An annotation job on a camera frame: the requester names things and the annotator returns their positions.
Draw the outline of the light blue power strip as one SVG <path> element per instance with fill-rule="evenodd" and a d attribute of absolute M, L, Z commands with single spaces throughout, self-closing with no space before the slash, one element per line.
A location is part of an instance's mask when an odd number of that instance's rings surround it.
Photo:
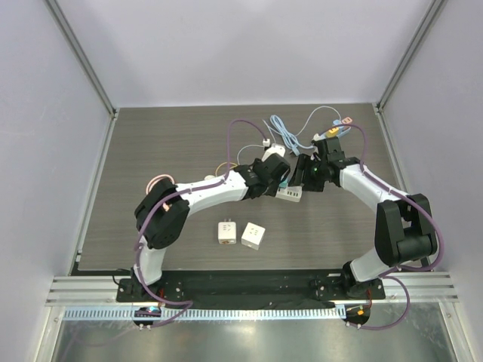
<path fill-rule="evenodd" d="M 332 127 L 331 129 L 323 132 L 316 133 L 313 137 L 314 140 L 323 140 L 331 137 L 342 137 L 346 133 L 350 132 L 351 127 Z"/>

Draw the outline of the white cube socket plain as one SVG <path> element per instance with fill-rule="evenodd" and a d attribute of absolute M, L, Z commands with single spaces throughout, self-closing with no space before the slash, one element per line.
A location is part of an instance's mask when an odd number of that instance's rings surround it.
<path fill-rule="evenodd" d="M 241 244 L 253 250 L 259 250 L 265 232 L 264 227 L 248 222 L 241 236 Z"/>

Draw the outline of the white cube socket tiger sticker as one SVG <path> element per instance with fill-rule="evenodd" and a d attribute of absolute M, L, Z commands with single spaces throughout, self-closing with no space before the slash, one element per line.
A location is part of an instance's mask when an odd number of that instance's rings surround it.
<path fill-rule="evenodd" d="M 218 223 L 217 240 L 219 244 L 231 245 L 237 242 L 237 226 L 236 222 L 226 219 Z"/>

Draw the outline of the white power strip green ports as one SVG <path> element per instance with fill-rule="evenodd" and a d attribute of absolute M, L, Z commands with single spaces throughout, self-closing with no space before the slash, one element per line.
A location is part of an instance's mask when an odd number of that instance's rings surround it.
<path fill-rule="evenodd" d="M 285 188 L 279 188 L 275 197 L 284 201 L 298 203 L 301 200 L 302 194 L 303 190 L 301 186 L 287 186 Z"/>

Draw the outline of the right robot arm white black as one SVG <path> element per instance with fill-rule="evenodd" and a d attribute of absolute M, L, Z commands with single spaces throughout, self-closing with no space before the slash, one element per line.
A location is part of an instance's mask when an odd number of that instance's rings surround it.
<path fill-rule="evenodd" d="M 409 262 L 438 252 L 438 239 L 429 200 L 421 194 L 402 192 L 372 173 L 356 157 L 348 157 L 336 137 L 314 141 L 312 155 L 299 155 L 290 186 L 305 192 L 322 192 L 326 183 L 351 192 L 375 213 L 374 246 L 347 262 L 340 275 L 340 289 L 349 298 L 360 298 L 376 280 Z"/>

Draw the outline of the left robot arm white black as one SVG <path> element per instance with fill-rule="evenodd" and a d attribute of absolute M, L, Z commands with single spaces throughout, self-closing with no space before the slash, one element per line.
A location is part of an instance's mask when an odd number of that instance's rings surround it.
<path fill-rule="evenodd" d="M 158 181 L 134 211 L 138 232 L 132 268 L 135 294 L 146 302 L 159 295 L 166 251 L 190 216 L 218 204 L 273 197 L 290 169 L 288 161 L 275 153 L 213 179 L 186 184 Z"/>

